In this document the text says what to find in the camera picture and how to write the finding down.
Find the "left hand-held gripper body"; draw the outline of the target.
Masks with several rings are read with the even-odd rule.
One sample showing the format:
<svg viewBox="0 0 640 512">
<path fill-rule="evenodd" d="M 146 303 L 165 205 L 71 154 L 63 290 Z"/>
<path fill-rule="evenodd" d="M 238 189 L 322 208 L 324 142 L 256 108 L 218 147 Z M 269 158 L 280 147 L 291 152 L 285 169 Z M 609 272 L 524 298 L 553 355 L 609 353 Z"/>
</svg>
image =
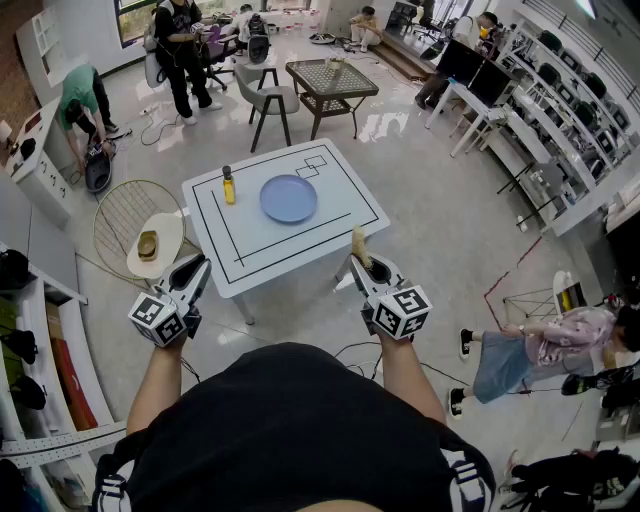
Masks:
<svg viewBox="0 0 640 512">
<path fill-rule="evenodd" d="M 140 293 L 128 314 L 137 331 L 161 348 L 166 348 L 183 334 L 193 338 L 202 320 L 197 301 L 192 306 L 188 304 L 188 285 L 163 284 L 166 270 L 149 292 Z"/>
</svg>

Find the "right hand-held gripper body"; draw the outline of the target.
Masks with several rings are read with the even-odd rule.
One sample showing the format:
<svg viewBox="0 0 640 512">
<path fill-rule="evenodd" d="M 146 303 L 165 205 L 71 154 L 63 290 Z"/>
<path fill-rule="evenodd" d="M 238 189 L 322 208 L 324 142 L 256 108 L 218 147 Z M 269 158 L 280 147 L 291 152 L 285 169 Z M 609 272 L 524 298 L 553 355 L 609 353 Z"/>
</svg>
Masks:
<svg viewBox="0 0 640 512">
<path fill-rule="evenodd" d="M 433 306 L 421 286 L 405 277 L 403 286 L 373 282 L 373 293 L 366 299 L 361 316 L 371 335 L 383 332 L 394 340 L 413 340 Z"/>
</svg>

